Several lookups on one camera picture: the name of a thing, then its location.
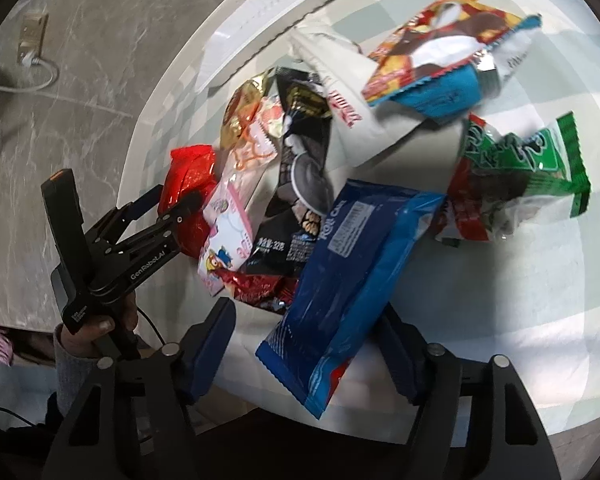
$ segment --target black snack package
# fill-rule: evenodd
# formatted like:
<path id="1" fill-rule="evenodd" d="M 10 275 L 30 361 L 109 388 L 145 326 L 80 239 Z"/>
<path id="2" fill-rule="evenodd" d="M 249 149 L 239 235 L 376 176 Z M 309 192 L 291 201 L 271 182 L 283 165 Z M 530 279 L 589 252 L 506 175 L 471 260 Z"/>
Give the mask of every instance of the black snack package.
<path id="1" fill-rule="evenodd" d="M 285 112 L 280 175 L 244 270 L 296 278 L 333 202 L 324 176 L 331 112 L 317 74 L 278 68 L 276 84 Z"/>

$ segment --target red candy wrapper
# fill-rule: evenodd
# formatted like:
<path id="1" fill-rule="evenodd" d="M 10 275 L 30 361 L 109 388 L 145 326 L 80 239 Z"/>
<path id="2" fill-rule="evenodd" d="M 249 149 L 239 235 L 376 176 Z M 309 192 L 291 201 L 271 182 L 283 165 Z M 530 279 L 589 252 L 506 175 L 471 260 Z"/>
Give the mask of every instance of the red candy wrapper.
<path id="1" fill-rule="evenodd" d="M 214 164 L 216 154 L 208 144 L 185 146 L 171 150 L 171 167 L 158 204 L 158 215 L 174 205 L 180 197 L 189 191 L 199 191 L 203 203 L 216 188 Z M 185 218 L 178 225 L 178 243 L 182 252 L 192 258 L 198 258 L 206 238 L 209 226 L 202 216 L 202 209 Z"/>
<path id="2" fill-rule="evenodd" d="M 285 276 L 244 274 L 227 269 L 215 269 L 234 300 L 284 314 L 291 305 L 298 280 Z"/>

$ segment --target metal screw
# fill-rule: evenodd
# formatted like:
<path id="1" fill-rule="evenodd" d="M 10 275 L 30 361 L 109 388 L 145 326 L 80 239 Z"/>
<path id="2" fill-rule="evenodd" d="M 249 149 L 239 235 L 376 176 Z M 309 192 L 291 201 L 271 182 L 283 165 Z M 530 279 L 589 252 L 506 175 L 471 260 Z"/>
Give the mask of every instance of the metal screw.
<path id="1" fill-rule="evenodd" d="M 180 351 L 180 345 L 178 343 L 167 343 L 162 347 L 161 351 L 167 357 L 176 355 Z"/>
<path id="2" fill-rule="evenodd" d="M 103 357 L 98 361 L 98 368 L 100 370 L 106 370 L 107 368 L 111 368 L 113 365 L 113 359 L 111 357 Z"/>
<path id="3" fill-rule="evenodd" d="M 493 357 L 493 362 L 500 368 L 506 368 L 510 365 L 509 358 L 505 355 L 496 355 Z"/>
<path id="4" fill-rule="evenodd" d="M 427 352 L 433 357 L 440 357 L 445 354 L 445 347 L 443 347 L 440 343 L 429 343 L 427 345 Z"/>

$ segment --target hand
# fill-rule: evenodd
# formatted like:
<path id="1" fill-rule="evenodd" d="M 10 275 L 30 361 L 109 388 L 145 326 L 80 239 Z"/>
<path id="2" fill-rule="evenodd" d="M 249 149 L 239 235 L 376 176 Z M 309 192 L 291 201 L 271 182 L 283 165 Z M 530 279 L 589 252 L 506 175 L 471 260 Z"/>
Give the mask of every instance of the hand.
<path id="1" fill-rule="evenodd" d="M 135 329 L 138 324 L 138 306 L 136 305 L 135 292 L 125 298 L 122 323 L 127 330 Z M 91 316 L 75 334 L 71 334 L 63 325 L 60 332 L 60 344 L 74 357 L 97 358 L 100 357 L 100 352 L 98 352 L 93 342 L 111 332 L 113 328 L 114 322 L 109 316 Z"/>

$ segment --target round table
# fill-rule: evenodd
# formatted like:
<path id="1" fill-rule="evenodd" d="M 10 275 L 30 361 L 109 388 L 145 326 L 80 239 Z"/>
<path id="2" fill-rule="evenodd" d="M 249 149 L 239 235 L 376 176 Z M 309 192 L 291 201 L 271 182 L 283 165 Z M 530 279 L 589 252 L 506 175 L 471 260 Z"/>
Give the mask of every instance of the round table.
<path id="1" fill-rule="evenodd" d="M 226 103 L 245 79 L 276 65 L 293 66 L 285 34 L 219 89 L 193 91 L 206 39 L 244 0 L 226 0 L 193 34 L 155 88 L 140 118 L 123 171 L 118 205 L 164 181 L 175 146 L 213 143 Z M 365 52 L 433 0 L 334 0 L 314 13 Z M 600 416 L 600 23 L 583 0 L 483 0 L 520 14 L 539 12 L 543 32 L 516 76 L 475 112 L 501 131 L 530 134 L 574 110 L 592 183 L 589 210 L 577 219 L 527 224 L 507 240 L 459 249 L 421 240 L 392 303 L 428 341 L 463 358 L 508 355 L 549 434 Z M 459 121 L 418 130 L 352 170 L 337 138 L 327 170 L 336 190 L 349 176 L 445 191 L 461 136 Z M 266 171 L 250 206 L 257 218 L 277 181 Z M 140 227 L 151 223 L 146 221 Z M 200 322 L 215 299 L 178 256 L 138 290 L 138 304 L 170 340 Z M 270 412 L 331 431 L 404 442 L 415 414 L 400 397 L 378 349 L 367 342 L 353 359 L 330 405 L 314 419 L 254 352 L 280 317 L 237 302 L 237 326 L 216 384 Z M 141 334 L 157 343 L 150 329 Z M 460 426 L 467 410 L 459 413 Z"/>

